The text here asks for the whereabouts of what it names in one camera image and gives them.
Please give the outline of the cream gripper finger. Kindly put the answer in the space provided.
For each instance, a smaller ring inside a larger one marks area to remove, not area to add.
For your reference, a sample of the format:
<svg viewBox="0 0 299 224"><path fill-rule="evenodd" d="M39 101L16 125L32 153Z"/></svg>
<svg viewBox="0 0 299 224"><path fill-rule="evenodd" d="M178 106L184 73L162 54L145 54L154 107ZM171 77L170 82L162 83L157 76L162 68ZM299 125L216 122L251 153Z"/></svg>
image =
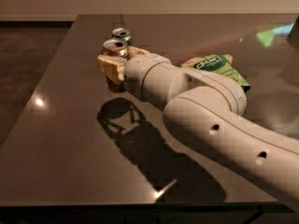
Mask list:
<svg viewBox="0 0 299 224"><path fill-rule="evenodd" d="M133 59L137 55L149 54L149 52L145 49L137 48L134 46L129 46L129 60Z"/></svg>
<svg viewBox="0 0 299 224"><path fill-rule="evenodd" d="M100 70L114 83L121 84L124 81L125 58L100 54L97 61Z"/></svg>

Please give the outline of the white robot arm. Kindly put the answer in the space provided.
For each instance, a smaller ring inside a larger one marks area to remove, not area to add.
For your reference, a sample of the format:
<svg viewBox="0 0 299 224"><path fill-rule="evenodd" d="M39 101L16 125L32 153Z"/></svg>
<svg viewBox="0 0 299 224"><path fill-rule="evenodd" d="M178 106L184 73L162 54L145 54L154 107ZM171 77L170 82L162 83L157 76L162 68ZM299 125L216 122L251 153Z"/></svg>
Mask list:
<svg viewBox="0 0 299 224"><path fill-rule="evenodd" d="M235 81L136 48L128 58L99 54L97 61L128 93L162 110L180 143L299 210L299 143L244 119L246 94Z"/></svg>

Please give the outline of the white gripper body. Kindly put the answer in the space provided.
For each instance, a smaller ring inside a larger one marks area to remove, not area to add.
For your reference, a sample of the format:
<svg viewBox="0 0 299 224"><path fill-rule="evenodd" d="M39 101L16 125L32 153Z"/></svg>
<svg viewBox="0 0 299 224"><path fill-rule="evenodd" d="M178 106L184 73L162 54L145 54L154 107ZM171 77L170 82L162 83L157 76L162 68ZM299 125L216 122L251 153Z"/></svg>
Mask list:
<svg viewBox="0 0 299 224"><path fill-rule="evenodd" d="M143 98L143 82L148 72L160 63L170 60L156 53L136 55L124 67L124 88L137 99Z"/></svg>

